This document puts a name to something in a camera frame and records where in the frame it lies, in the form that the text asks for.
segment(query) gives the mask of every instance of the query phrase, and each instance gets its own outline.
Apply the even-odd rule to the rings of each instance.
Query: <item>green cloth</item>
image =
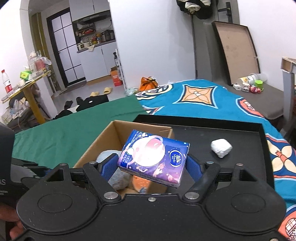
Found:
[[[15,135],[12,157],[54,168],[73,167],[113,120],[133,121],[146,114],[132,95],[73,113]]]

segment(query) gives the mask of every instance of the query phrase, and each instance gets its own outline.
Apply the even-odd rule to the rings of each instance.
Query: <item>rice cooker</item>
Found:
[[[84,43],[77,44],[79,50],[88,48],[90,45],[91,45],[90,42],[84,42]]]

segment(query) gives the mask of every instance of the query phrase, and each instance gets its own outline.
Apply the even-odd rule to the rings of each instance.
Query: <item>person's hand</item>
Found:
[[[24,227],[17,215],[16,210],[4,203],[0,203],[0,219],[7,222],[15,222],[15,227],[13,227],[9,232],[9,235],[12,239],[15,239],[24,231]]]

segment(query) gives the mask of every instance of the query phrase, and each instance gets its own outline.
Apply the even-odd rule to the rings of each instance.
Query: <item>vinda logo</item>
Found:
[[[177,150],[173,150],[170,152],[170,164],[173,167],[178,167],[182,164],[183,162],[183,156],[182,153],[177,151]]]

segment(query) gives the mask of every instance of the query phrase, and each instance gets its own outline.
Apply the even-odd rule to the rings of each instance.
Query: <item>patterned blanket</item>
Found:
[[[280,232],[296,240],[296,151],[244,98],[207,80],[187,80],[136,94],[150,115],[173,115],[262,123],[274,171],[275,190],[286,201]]]

